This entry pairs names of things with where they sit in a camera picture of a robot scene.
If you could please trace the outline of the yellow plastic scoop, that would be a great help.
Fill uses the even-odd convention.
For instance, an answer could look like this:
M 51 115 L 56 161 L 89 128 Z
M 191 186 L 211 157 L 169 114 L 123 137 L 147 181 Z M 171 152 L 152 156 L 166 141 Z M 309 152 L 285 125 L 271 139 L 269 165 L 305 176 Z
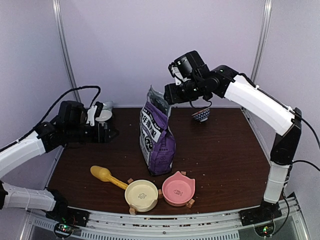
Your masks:
M 90 168 L 90 173 L 97 179 L 99 179 L 102 182 L 110 182 L 112 184 L 114 184 L 115 186 L 126 190 L 128 187 L 128 184 L 118 180 L 117 178 L 113 177 L 111 172 L 105 168 L 105 167 L 101 167 L 101 166 L 97 166 L 97 165 L 93 165 Z

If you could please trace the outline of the purple puppy food bag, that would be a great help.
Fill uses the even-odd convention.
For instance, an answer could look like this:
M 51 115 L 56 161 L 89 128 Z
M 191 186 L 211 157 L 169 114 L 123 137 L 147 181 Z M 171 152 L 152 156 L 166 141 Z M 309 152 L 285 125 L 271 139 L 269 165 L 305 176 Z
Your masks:
M 139 115 L 139 146 L 152 176 L 172 171 L 176 140 L 169 127 L 170 116 L 171 106 L 164 94 L 150 87 Z

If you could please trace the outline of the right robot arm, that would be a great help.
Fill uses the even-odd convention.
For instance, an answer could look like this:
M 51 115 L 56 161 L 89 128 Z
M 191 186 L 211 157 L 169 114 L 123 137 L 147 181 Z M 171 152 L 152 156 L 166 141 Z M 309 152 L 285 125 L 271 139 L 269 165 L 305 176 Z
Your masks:
M 164 87 L 169 105 L 193 102 L 198 98 L 209 101 L 213 96 L 240 105 L 271 126 L 276 135 L 270 152 L 270 171 L 262 206 L 256 210 L 259 220 L 268 220 L 289 181 L 290 167 L 302 134 L 300 109 L 292 109 L 264 92 L 244 73 L 227 65 L 210 70 L 196 50 L 169 64 L 175 79 Z

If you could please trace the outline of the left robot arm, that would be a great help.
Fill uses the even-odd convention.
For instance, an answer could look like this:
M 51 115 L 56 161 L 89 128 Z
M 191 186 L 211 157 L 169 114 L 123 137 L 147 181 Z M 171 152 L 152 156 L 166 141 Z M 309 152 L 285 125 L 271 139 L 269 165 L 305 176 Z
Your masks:
M 119 135 L 112 125 L 112 101 L 96 102 L 90 108 L 77 101 L 62 101 L 58 114 L 42 122 L 22 140 L 0 152 L 3 177 L 27 161 L 70 143 L 108 143 Z M 38 209 L 53 213 L 61 222 L 72 218 L 67 201 L 55 190 L 35 190 L 0 183 L 0 207 Z

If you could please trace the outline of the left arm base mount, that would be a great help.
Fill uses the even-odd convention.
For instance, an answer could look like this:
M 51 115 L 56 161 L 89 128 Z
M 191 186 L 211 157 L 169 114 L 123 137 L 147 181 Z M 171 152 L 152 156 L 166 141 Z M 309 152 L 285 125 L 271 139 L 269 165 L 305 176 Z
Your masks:
M 55 205 L 52 211 L 45 211 L 46 218 L 65 225 L 87 226 L 88 211 L 69 207 L 67 199 L 58 190 L 50 189 L 49 192 L 53 195 Z

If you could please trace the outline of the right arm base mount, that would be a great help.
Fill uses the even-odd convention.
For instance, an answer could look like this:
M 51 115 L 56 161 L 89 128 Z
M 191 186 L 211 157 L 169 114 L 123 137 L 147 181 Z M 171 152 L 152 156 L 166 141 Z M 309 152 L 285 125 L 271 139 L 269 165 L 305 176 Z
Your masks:
M 260 205 L 239 211 L 242 226 L 256 225 L 259 223 L 272 221 L 274 218 L 282 216 L 278 202 L 270 203 L 262 200 Z

